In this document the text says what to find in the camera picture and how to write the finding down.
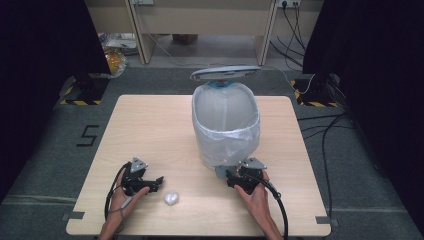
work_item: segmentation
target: floor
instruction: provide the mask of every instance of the floor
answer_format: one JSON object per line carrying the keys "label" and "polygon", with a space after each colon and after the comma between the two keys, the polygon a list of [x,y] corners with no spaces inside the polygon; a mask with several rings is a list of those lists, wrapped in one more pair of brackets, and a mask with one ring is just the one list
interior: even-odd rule
{"label": "floor", "polygon": [[[286,45],[290,41],[287,38],[280,40]],[[284,52],[277,38],[273,37],[272,41]],[[183,73],[185,76],[192,71],[191,68],[257,65],[251,37],[199,36],[193,43],[185,45],[172,41],[171,35],[164,35],[158,39],[158,43],[160,46],[155,48],[148,65],[142,65],[138,55],[127,56],[127,73],[139,74],[140,69],[152,73],[159,68],[161,71],[182,68],[186,70]],[[291,47],[297,52],[302,51],[298,44]],[[301,55],[289,55],[302,62]],[[290,79],[311,77],[301,74],[299,66],[286,62],[272,47],[268,50],[263,69],[269,70],[264,73],[266,77],[275,79],[277,76],[281,85],[278,88],[285,89],[279,94],[291,98]],[[116,97],[121,91],[128,91],[125,84],[124,79],[116,78],[110,85],[115,87],[113,94]],[[68,214],[73,209],[99,141],[92,148],[77,151],[69,149],[74,149],[75,139],[80,141],[82,125],[96,123],[99,127],[92,130],[101,138],[113,110],[113,101],[105,99],[104,106],[58,106],[54,109],[50,125],[37,151],[0,206],[0,239],[91,239],[70,236],[65,229]],[[294,100],[293,105],[324,205],[327,210],[331,208],[334,220],[333,231],[326,239],[423,239],[390,181],[374,169],[372,157],[351,119],[342,119],[340,125],[328,134],[325,146],[331,168],[328,171],[329,178],[326,178],[322,164],[322,139],[312,137],[314,132],[311,129],[324,129],[323,126],[328,126],[331,119],[300,119],[339,114],[342,108],[305,108],[298,106]],[[61,162],[52,164],[51,159],[61,159]],[[333,187],[331,195],[328,194],[327,180]]]}

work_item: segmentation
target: human hand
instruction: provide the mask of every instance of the human hand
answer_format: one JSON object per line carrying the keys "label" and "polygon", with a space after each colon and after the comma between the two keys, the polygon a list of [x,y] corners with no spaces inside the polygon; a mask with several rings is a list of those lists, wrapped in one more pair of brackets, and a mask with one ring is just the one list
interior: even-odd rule
{"label": "human hand", "polygon": [[[121,171],[116,182],[117,185],[121,184],[123,175],[124,171]],[[134,196],[129,197],[125,195],[121,186],[117,187],[112,195],[109,214],[107,216],[106,222],[103,224],[102,232],[100,233],[98,239],[112,239],[113,235],[117,232],[119,226],[122,224],[124,218],[128,217],[134,211],[137,201],[146,195],[149,191],[150,187],[144,187],[140,189],[138,193],[134,194]],[[121,209],[125,201],[129,201],[129,203]]]}
{"label": "human hand", "polygon": [[[268,174],[262,170],[263,179],[269,181]],[[268,240],[283,239],[280,230],[271,217],[268,204],[268,192],[262,183],[259,183],[252,194],[247,194],[244,189],[238,185],[234,185],[243,202],[246,205],[247,211],[255,219],[261,230],[264,232]]]}
{"label": "human hand", "polygon": [[[269,180],[268,174],[265,170],[262,170],[262,174],[264,180]],[[243,199],[243,202],[246,204],[248,212],[253,218],[255,218],[255,220],[258,221],[267,215],[270,215],[268,192],[263,184],[259,183],[250,195],[238,185],[235,185],[234,189],[237,190],[240,197]]]}

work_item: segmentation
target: small white object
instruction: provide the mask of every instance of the small white object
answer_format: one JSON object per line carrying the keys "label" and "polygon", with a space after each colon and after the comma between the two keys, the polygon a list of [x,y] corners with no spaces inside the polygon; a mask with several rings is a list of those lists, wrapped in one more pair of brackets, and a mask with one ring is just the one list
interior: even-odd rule
{"label": "small white object", "polygon": [[175,203],[178,202],[178,194],[176,192],[170,192],[165,194],[165,196],[163,197],[163,200],[166,202],[166,204],[168,204],[169,206],[174,205]]}

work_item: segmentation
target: black curtain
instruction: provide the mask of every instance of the black curtain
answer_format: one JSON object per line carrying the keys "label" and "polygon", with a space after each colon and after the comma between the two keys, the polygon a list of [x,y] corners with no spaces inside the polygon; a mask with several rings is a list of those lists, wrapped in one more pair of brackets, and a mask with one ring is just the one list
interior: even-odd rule
{"label": "black curtain", "polygon": [[83,0],[2,1],[0,29],[1,201],[39,141],[65,80],[109,69]]}

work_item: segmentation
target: wooden table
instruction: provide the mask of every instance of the wooden table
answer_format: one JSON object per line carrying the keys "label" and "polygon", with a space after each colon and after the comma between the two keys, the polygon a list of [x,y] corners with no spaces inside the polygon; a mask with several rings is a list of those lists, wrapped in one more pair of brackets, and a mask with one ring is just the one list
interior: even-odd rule
{"label": "wooden table", "polygon": [[[104,223],[105,197],[119,168],[134,156],[149,164],[145,180],[165,176],[156,193],[143,197],[126,220],[123,235],[263,236],[236,191],[199,157],[191,119],[191,95],[123,95],[119,98],[70,219],[71,235],[97,235]],[[291,236],[326,236],[329,224],[316,179],[287,97],[258,96],[261,139],[252,156],[268,166],[282,194]],[[163,196],[177,192],[168,206]],[[269,198],[280,230],[277,202]]]}

